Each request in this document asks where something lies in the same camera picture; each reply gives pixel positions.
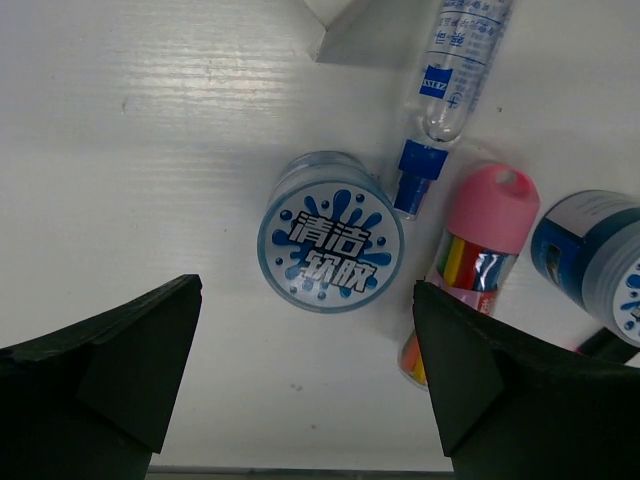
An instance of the pink lid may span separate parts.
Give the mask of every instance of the pink lid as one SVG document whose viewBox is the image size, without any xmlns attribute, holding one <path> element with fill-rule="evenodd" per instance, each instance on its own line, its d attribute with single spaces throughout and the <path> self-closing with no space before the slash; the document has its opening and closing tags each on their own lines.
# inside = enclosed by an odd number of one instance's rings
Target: pink lid
<svg viewBox="0 0 640 480">
<path fill-rule="evenodd" d="M 448 230 L 496 252 L 519 254 L 540 209 L 533 180 L 506 165 L 469 176 L 457 192 Z"/>
</svg>

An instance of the plastic container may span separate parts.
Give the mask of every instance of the plastic container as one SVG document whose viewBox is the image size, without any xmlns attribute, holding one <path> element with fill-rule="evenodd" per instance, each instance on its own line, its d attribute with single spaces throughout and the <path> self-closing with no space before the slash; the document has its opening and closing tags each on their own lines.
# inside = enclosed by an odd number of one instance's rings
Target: plastic container
<svg viewBox="0 0 640 480">
<path fill-rule="evenodd" d="M 475 110 L 513 3 L 442 2 L 421 65 L 420 88 L 407 109 L 410 132 L 400 157 L 402 176 L 395 200 L 395 207 L 407 219 L 415 218 Z"/>
<path fill-rule="evenodd" d="M 484 167 L 461 185 L 436 262 L 426 280 L 486 315 L 529 236 L 540 209 L 533 181 L 505 165 Z M 413 332 L 400 351 L 400 368 L 426 386 Z"/>
<path fill-rule="evenodd" d="M 531 255 L 565 295 L 640 347 L 640 201 L 602 190 L 572 195 L 541 220 Z"/>
<path fill-rule="evenodd" d="M 258 234 L 265 278 L 288 302 L 341 313 L 379 297 L 404 254 L 402 225 L 362 164 L 316 152 L 282 173 Z"/>
</svg>

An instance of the transparent bottle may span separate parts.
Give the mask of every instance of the transparent bottle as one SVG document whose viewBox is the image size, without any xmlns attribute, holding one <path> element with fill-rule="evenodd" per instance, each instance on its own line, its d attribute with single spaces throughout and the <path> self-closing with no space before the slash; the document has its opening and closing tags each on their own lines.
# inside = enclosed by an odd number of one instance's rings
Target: transparent bottle
<svg viewBox="0 0 640 480">
<path fill-rule="evenodd" d="M 414 218 L 450 148 L 460 138 L 502 38 L 514 0 L 444 0 L 408 105 L 396 209 Z"/>
</svg>

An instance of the tabletop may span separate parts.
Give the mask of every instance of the tabletop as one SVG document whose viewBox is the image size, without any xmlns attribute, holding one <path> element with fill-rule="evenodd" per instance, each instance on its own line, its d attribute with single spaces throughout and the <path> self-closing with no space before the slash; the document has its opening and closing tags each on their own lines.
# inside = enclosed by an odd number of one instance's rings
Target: tabletop
<svg viewBox="0 0 640 480">
<path fill-rule="evenodd" d="M 200 323 L 155 465 L 449 470 L 429 396 L 396 364 L 448 194 L 485 158 L 529 172 L 543 209 L 585 188 L 638 192 L 640 3 L 518 2 L 463 147 L 405 224 L 394 285 L 352 313 L 307 313 L 262 277 L 257 230 L 303 153 L 345 151 L 394 183 L 424 32 L 396 64 L 375 60 L 407 33 L 402 2 L 369 7 L 370 65 L 314 63 L 322 29 L 297 0 L 2 2 L 0 346 L 199 273 Z M 563 347 L 597 329 L 526 254 L 496 317 Z"/>
</svg>

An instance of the cleaning gel jar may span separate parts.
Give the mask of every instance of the cleaning gel jar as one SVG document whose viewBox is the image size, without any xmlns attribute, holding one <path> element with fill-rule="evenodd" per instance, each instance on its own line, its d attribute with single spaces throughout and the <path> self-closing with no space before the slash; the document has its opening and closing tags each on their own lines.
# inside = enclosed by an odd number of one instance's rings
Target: cleaning gel jar
<svg viewBox="0 0 640 480">
<path fill-rule="evenodd" d="M 640 347 L 640 202 L 590 190 L 542 219 L 531 255 L 538 272 L 627 343 Z"/>
<path fill-rule="evenodd" d="M 402 263 L 404 234 L 362 164 L 315 152 L 284 170 L 258 233 L 271 287 L 305 310 L 341 313 L 379 297 Z"/>
</svg>

